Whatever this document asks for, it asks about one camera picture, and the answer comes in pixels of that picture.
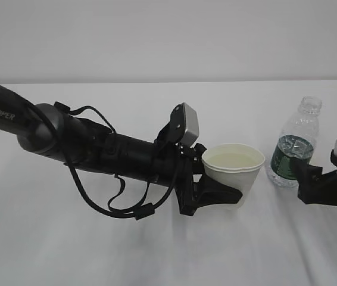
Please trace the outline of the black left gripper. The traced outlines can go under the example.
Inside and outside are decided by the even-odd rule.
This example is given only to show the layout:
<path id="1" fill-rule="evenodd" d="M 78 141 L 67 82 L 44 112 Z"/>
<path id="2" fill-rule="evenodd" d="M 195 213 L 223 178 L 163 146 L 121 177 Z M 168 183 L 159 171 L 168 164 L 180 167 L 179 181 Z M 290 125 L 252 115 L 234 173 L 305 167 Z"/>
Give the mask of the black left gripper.
<path id="1" fill-rule="evenodd" d="M 240 190 L 221 184 L 204 174 L 201 159 L 206 150 L 201 143 L 196 143 L 194 147 L 178 145 L 176 163 L 179 171 L 174 189 L 179 213 L 182 215 L 193 216 L 196 210 L 207 207 L 234 210 L 242 200 Z M 198 182 L 194 182 L 194 175 L 201 176 Z"/>

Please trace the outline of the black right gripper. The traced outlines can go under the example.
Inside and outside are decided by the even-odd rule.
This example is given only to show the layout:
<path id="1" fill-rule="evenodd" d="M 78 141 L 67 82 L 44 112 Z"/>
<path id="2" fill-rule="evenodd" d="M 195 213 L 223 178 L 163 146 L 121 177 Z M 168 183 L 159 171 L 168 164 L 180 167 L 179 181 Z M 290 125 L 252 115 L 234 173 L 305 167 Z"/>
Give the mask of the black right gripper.
<path id="1" fill-rule="evenodd" d="M 337 167 L 337 148 L 331 162 Z M 298 182 L 298 198 L 305 204 L 337 206 L 337 170 L 323 174 L 323 168 L 305 160 L 291 158 L 290 167 Z"/>

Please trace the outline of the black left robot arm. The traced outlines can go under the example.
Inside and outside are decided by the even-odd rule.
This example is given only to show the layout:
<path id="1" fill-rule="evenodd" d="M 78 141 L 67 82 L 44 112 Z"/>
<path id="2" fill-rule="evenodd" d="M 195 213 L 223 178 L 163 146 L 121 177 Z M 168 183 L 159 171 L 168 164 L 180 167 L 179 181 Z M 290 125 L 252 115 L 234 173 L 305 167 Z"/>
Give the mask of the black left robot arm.
<path id="1" fill-rule="evenodd" d="M 116 219 L 143 219 L 153 215 L 159 203 L 138 201 L 117 209 L 97 205 L 86 193 L 78 170 L 113 175 L 126 186 L 125 178 L 167 187 L 175 193 L 179 211 L 192 216 L 200 207 L 236 204 L 238 188 L 211 178 L 201 160 L 205 147 L 197 143 L 196 112 L 186 103 L 175 106 L 169 122 L 153 142 L 118 133 L 109 121 L 97 123 L 82 117 L 83 108 L 32 104 L 0 85 L 0 130 L 14 134 L 20 147 L 30 153 L 63 162 L 70 170 L 84 201 L 94 210 Z"/>

